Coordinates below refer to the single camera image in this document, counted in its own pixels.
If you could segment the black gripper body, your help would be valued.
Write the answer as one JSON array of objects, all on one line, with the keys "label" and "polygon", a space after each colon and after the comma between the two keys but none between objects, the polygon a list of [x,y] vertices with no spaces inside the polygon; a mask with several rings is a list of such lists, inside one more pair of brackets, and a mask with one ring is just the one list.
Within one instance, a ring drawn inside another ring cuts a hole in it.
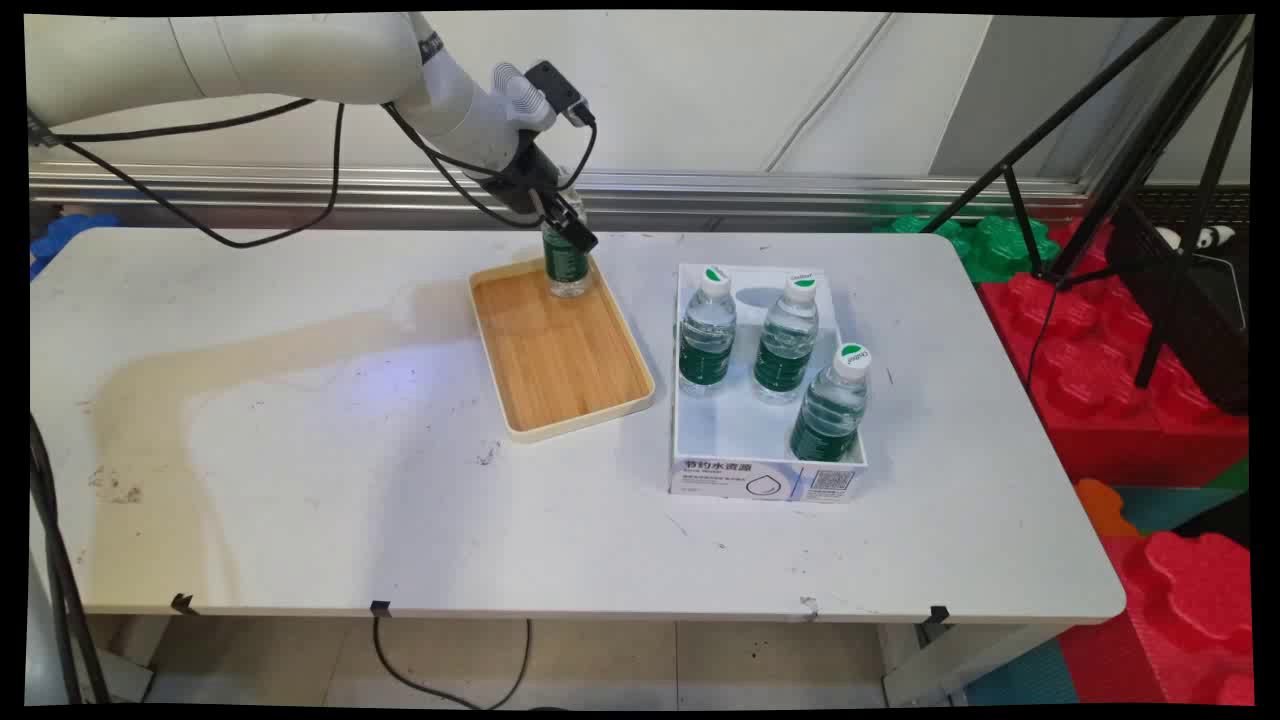
[{"label": "black gripper body", "polygon": [[557,210],[570,208],[561,196],[559,168],[538,147],[534,140],[521,140],[509,164],[494,176],[494,199],[517,217],[539,217],[529,196],[530,190],[554,190]]}]

